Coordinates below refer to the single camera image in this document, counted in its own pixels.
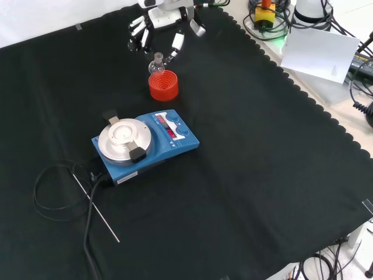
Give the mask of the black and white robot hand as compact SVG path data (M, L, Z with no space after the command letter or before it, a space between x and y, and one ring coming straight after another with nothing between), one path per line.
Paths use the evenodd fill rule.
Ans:
M178 55L184 43L182 23L189 23L190 28L198 37L206 32L205 25L197 14L194 1L139 1L138 5L144 10L144 14L129 24L128 48L131 51L150 53L155 32L176 27L171 51L164 59L164 63L169 64Z

